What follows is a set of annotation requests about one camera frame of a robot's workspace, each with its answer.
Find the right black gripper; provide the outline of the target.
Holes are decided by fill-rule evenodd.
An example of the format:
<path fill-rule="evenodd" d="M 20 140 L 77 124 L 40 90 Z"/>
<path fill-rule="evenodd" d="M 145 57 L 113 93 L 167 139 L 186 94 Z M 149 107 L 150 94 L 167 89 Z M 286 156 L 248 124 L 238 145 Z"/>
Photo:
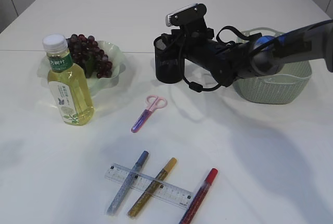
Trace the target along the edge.
<path fill-rule="evenodd" d="M 244 35 L 234 27 L 224 27 L 230 30 L 247 43 L 241 44 L 234 41 L 223 42 L 219 37 L 216 41 L 211 39 L 200 39 L 191 42 L 183 36 L 182 30 L 172 30 L 171 34 L 162 34 L 165 44 L 178 45 L 180 52 L 178 59 L 187 59 L 192 63 L 207 70 L 217 82 L 216 87 L 228 87 L 238 79 L 252 77 L 252 67 L 249 58 L 252 36 Z M 185 78 L 184 71 L 180 70 L 183 80 L 190 88 L 200 88 L 202 85 L 190 82 Z"/>

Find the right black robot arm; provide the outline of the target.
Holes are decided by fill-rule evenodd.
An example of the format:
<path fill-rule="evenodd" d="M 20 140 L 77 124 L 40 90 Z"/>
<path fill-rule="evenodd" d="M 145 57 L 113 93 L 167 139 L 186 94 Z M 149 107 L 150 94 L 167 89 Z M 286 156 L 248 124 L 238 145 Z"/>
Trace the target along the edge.
<path fill-rule="evenodd" d="M 162 34 L 153 42 L 156 78 L 163 83 L 184 81 L 200 92 L 229 87 L 235 81 L 277 74 L 285 64 L 323 59 L 332 72 L 332 20 L 299 28 L 280 36 L 256 33 L 249 36 L 232 26 L 225 26 L 244 40 L 224 42 L 213 29 L 186 35 L 184 29 Z M 207 70 L 217 84 L 210 88 L 185 77 L 185 60 Z"/>

